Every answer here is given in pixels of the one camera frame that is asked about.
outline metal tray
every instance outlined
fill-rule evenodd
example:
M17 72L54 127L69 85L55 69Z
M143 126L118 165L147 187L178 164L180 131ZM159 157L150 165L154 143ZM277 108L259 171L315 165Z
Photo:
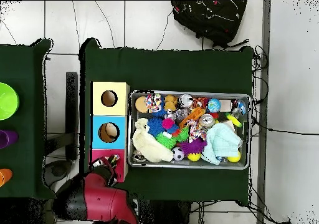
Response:
M135 108L135 100L142 95L150 93L159 93L162 96L175 95L179 97L182 94L189 94L192 97L208 97L216 98L219 100L223 99L240 99L246 104L247 110L245 115L239 117L239 121L243 123L241 128L235 126L236 134L242 139L242 146L239 148L241 152L241 159L236 162L221 162L219 165L214 165L203 159L199 159L197 162L192 162L185 157L182 161L175 161L174 159L170 162L159 162L151 163L149 161L136 162L133 160L134 146L132 137L135 131L135 122L140 118L150 119L153 116L149 113L138 112ZM194 93L194 92L173 92L173 91L158 91L158 90L134 90L129 96L129 109L130 115L128 117L128 163L133 167L163 167L163 168L198 168L198 169L233 169L233 170L243 170L247 168L250 164L250 134L251 134L251 114L252 114L252 99L249 95L244 94L224 94L224 93Z

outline tennis ball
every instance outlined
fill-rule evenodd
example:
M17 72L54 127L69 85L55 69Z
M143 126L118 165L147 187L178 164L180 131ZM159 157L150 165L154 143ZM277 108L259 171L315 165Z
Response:
M190 153L188 155L188 159L192 162L197 162L201 158L201 153Z
M241 156L240 151L238 151L238 156L228 156L227 159L232 163L236 163L240 160Z

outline black backpack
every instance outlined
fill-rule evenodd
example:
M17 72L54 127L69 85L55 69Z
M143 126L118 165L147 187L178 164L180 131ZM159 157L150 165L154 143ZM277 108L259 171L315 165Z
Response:
M171 1L174 19L196 33L213 41L213 48L224 49L247 43L244 40L228 46L238 31L247 0Z

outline toy pile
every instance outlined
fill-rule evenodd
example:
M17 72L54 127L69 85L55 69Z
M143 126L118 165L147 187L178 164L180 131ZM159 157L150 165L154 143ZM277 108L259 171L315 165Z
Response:
M238 118L246 113L243 101L150 93L136 99L135 107L151 115L135 122L136 162L202 158L219 165L240 160L242 140L235 127L242 127Z

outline light blue cloth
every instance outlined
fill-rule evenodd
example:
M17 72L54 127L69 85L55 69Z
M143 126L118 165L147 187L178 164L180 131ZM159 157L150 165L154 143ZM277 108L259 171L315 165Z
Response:
M238 156L240 137L226 124L217 123L207 131L207 145L202 151L201 158L207 162L219 165L216 156Z

